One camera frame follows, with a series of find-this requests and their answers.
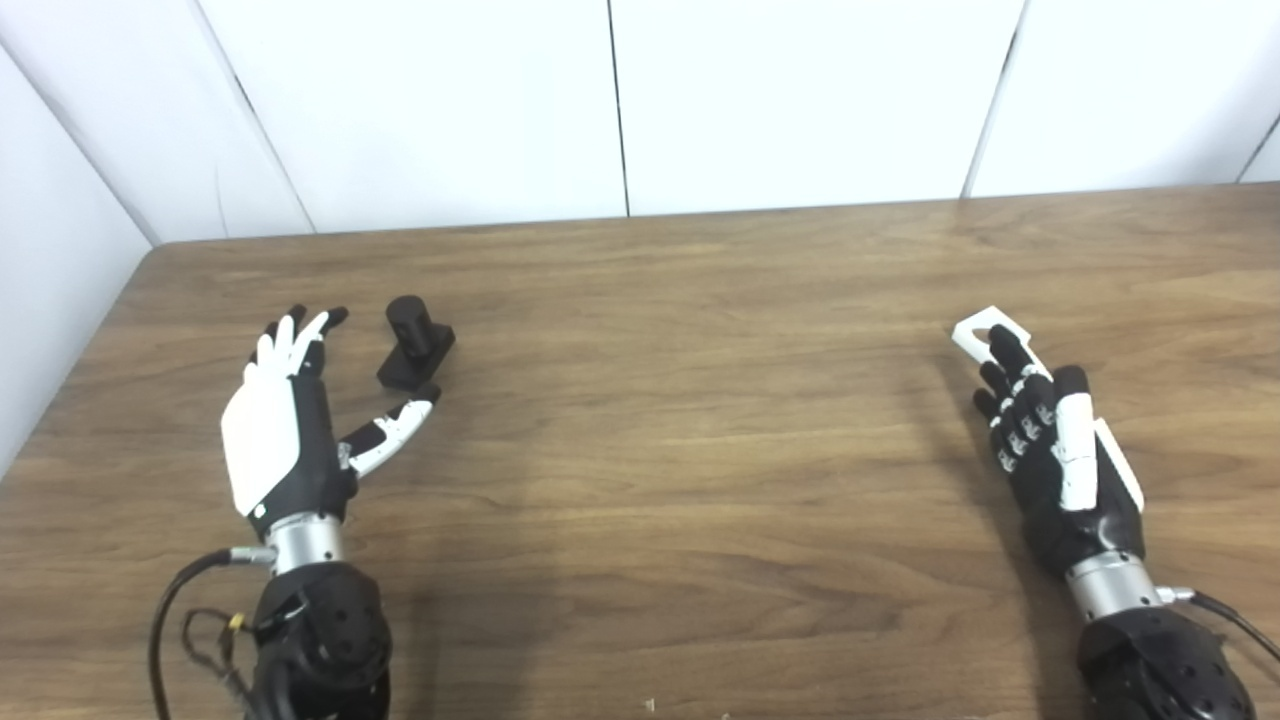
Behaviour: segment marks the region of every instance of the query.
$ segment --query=white finger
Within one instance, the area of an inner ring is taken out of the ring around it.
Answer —
[[[271,368],[271,357],[275,355],[275,340],[262,333],[257,337],[257,368],[268,370]]]
[[[1093,441],[1093,398],[1087,392],[1057,401],[1055,455],[1062,465],[1062,510],[1093,510],[1098,505],[1098,460]]]
[[[306,360],[307,350],[311,347],[312,342],[324,342],[324,325],[329,322],[329,311],[325,310],[307,323],[307,327],[302,328],[298,333],[298,338],[293,341],[293,347],[289,351],[288,359],[288,374],[296,375],[298,370],[302,369],[302,361]]]
[[[399,452],[426,421],[431,407],[431,402],[426,400],[410,400],[343,438],[343,442],[352,446],[349,462],[356,470],[356,479],[362,479]]]
[[[262,364],[262,369],[271,374],[285,374],[285,368],[289,361],[289,347],[293,343],[293,315],[284,315],[280,322],[276,323],[275,328],[275,345],[271,350],[271,360],[269,363],[262,363],[259,357],[257,361]]]

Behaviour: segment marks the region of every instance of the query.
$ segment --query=black and white robotic hand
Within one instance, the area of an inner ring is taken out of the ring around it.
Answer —
[[[988,332],[989,346],[974,331]],[[1030,336],[995,307],[952,336],[982,363],[974,405],[1023,515],[1032,555],[1071,589],[1085,628],[1078,665],[1102,720],[1248,720],[1248,692],[1219,639],[1167,606],[1189,588],[1157,587],[1143,566],[1143,495],[1084,370],[1050,374]]]
[[[320,377],[325,334],[347,310],[306,325],[305,316],[298,305],[268,325],[221,419],[236,509],[271,560],[251,625],[259,661],[248,710],[260,720],[378,720],[390,693],[390,630],[378,584],[344,562],[342,523],[360,480],[417,432],[440,391],[426,383],[335,439]]]

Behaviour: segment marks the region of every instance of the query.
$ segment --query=cable connector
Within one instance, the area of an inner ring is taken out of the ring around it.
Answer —
[[[1192,588],[1156,585],[1156,594],[1160,597],[1161,605],[1172,605],[1175,602],[1190,602],[1196,597],[1196,591]]]
[[[275,562],[275,551],[270,547],[233,547],[232,565],[270,565]]]

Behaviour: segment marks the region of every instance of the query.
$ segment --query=black mount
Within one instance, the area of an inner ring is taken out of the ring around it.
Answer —
[[[396,347],[378,370],[384,387],[417,392],[440,366],[453,347],[453,328],[433,323],[426,302],[416,295],[403,295],[387,306],[387,322],[396,333]]]

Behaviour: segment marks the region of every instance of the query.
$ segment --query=wooden table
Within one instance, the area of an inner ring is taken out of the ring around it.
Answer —
[[[351,307],[344,432],[398,401],[383,309],[420,293],[458,333],[444,398],[347,525],[394,717],[1082,717],[1079,621],[948,329],[997,304],[1084,364],[1153,577],[1280,634],[1277,270],[1274,184],[168,245],[0,484],[0,711],[148,716],[156,596],[253,539],[218,419],[262,324]],[[1280,674],[1208,623],[1280,714]],[[236,716],[166,652],[175,717]]]

